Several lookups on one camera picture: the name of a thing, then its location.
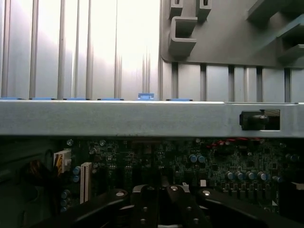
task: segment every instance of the screw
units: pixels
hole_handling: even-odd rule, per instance
[[[73,140],[69,139],[66,143],[67,143],[68,146],[72,146],[73,145]]]
[[[123,192],[118,192],[118,193],[116,193],[116,196],[123,196],[124,195],[124,193]]]
[[[203,191],[203,193],[205,194],[205,196],[210,195],[210,192],[209,192],[209,191]]]
[[[178,190],[178,188],[176,187],[176,186],[171,186],[170,187],[173,191],[177,191]]]
[[[105,140],[100,140],[99,145],[104,146],[105,145]]]

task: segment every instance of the white connector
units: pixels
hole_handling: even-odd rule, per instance
[[[91,173],[92,163],[83,163],[80,174],[80,203],[87,202],[91,199]]]
[[[64,173],[71,169],[71,151],[64,150],[54,153],[54,166],[57,166],[58,173]]]

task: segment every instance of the motherboard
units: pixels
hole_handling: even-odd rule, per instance
[[[301,158],[291,142],[260,138],[67,140],[62,152],[61,211],[109,189],[132,191],[140,184],[180,184],[190,191],[216,188],[279,213],[278,183]]]

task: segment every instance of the metal wall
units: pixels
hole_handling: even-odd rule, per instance
[[[160,58],[160,0],[0,0],[2,97],[304,102],[304,70]]]

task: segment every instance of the blue tab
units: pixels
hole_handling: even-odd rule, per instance
[[[54,100],[54,98],[50,98],[50,97],[33,97],[32,100]]]
[[[193,101],[193,100],[184,99],[184,98],[173,98],[173,99],[167,99],[167,101]]]
[[[22,100],[21,98],[17,97],[1,97],[1,100]]]
[[[98,99],[98,101],[124,101],[124,99],[121,99],[121,98],[101,98],[101,99]]]
[[[72,97],[72,98],[67,98],[67,101],[86,101],[88,99],[86,98],[79,98],[79,97]]]
[[[138,100],[141,100],[141,101],[154,101],[154,94],[140,93],[140,94],[138,94]]]

